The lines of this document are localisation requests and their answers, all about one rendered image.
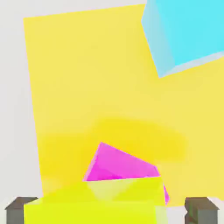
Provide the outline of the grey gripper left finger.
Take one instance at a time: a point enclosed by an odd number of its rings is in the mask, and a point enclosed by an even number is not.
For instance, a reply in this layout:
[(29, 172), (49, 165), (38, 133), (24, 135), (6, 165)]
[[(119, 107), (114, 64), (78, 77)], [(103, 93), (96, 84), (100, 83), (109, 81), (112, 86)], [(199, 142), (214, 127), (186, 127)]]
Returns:
[(16, 197), (6, 208), (6, 224), (25, 224), (24, 205), (38, 197)]

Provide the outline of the large yellow box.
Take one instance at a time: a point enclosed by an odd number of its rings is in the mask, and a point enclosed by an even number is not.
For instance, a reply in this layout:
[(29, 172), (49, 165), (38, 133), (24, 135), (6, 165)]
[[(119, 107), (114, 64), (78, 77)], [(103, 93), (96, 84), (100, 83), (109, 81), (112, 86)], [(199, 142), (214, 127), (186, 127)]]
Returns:
[(224, 58), (159, 78), (143, 9), (24, 19), (45, 194), (82, 180), (104, 142), (156, 165), (171, 206), (224, 200)]

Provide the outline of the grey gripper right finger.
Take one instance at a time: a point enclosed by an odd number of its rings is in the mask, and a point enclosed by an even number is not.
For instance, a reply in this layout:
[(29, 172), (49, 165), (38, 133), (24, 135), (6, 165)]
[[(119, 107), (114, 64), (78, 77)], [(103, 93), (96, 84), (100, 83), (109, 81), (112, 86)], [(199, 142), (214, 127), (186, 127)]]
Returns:
[(185, 198), (185, 224), (218, 224), (218, 210), (207, 197)]

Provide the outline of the large cyan box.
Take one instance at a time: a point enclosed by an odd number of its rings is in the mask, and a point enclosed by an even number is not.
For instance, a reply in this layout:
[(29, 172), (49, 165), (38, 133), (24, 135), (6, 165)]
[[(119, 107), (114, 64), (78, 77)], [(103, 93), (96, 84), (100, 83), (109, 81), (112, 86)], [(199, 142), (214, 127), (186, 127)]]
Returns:
[(224, 56), (224, 0), (147, 0), (141, 22), (159, 77)]

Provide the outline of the small magenta cube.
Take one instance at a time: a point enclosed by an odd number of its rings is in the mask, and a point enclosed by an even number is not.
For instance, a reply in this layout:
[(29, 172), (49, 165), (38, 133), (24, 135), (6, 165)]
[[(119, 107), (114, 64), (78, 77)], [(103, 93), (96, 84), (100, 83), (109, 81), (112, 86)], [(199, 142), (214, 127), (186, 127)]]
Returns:
[(100, 143), (84, 181), (98, 200), (153, 200), (165, 205), (169, 195), (159, 177), (153, 164)]

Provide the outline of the small lime yellow cube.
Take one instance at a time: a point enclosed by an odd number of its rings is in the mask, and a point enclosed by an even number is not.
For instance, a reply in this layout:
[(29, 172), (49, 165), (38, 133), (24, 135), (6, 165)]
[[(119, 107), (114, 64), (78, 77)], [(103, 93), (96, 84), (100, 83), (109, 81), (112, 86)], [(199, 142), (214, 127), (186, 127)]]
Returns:
[(76, 182), (26, 204), (24, 224), (168, 224), (162, 179)]

